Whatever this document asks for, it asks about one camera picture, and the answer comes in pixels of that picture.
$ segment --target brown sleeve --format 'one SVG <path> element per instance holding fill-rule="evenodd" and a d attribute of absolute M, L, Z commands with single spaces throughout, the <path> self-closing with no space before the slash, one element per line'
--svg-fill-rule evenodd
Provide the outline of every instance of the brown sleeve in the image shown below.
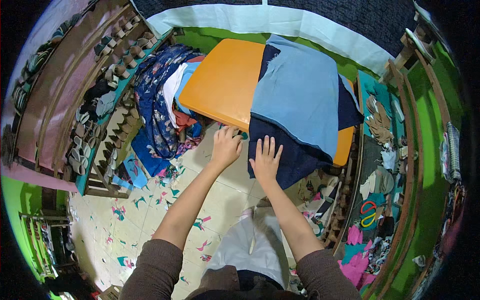
<path fill-rule="evenodd" d="M 318 293 L 319 299 L 358 299 L 360 294 L 346 278 L 331 250 L 317 250 L 297 263 L 297 274 L 308 294 Z"/>
<path fill-rule="evenodd" d="M 149 240 L 137 259 L 137 266 L 120 293 L 120 300 L 170 300 L 179 280 L 182 251 L 166 240 Z"/>

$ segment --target scissors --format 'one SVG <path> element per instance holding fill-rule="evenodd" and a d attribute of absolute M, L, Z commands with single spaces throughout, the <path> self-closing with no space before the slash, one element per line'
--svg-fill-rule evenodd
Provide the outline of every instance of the scissors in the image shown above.
<path fill-rule="evenodd" d="M 372 206 L 370 206 L 370 208 L 367 209 L 367 210 L 363 210 L 363 209 L 365 208 L 365 205 L 367 205 L 367 204 L 371 204 Z M 371 211 L 372 209 L 374 209 L 373 214 L 371 214 L 371 215 L 369 215 L 368 217 L 362 219 L 362 221 L 361 221 L 360 224 L 361 224 L 363 227 L 368 227 L 368 226 L 370 226 L 371 224 L 373 224 L 373 222 L 375 221 L 375 213 L 376 213 L 376 211 L 377 211 L 377 204 L 375 204 L 373 201 L 367 201 L 367 202 L 365 202 L 364 204 L 362 204 L 362 206 L 360 207 L 360 213 L 361 213 L 362 215 L 363 215 L 363 214 L 366 214 L 367 212 Z M 372 220 L 371 220 L 368 224 L 365 225 L 364 222 L 365 222 L 365 220 L 367 220 L 367 219 L 372 219 Z"/>

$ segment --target blue floral fabric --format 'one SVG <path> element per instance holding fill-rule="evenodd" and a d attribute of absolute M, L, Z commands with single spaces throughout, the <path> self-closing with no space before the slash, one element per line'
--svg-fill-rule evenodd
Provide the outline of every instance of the blue floral fabric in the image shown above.
<path fill-rule="evenodd" d="M 135 101 L 144 119 L 146 135 L 157 154 L 175 157 L 178 136 L 168 116 L 161 87 L 183 62 L 202 55 L 198 49 L 182 44 L 165 46 L 140 64 L 135 75 Z"/>

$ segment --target left hand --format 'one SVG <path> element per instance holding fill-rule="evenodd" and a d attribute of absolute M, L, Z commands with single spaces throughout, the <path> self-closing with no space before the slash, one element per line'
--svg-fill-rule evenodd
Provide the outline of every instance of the left hand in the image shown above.
<path fill-rule="evenodd" d="M 213 151 L 210 163 L 222 171 L 240 157 L 243 147 L 242 136 L 233 136 L 233 132 L 238 129 L 236 126 L 224 126 L 217 130 L 213 136 Z"/>

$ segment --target orange tabletop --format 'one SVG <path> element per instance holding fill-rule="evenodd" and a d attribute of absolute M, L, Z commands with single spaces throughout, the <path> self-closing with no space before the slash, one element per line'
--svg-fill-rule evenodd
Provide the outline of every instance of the orange tabletop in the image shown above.
<path fill-rule="evenodd" d="M 248 132 L 253 93 L 258 83 L 265 45 L 226 38 L 193 72 L 179 102 L 204 116 Z M 353 127 L 338 132 L 334 165 L 344 166 Z"/>

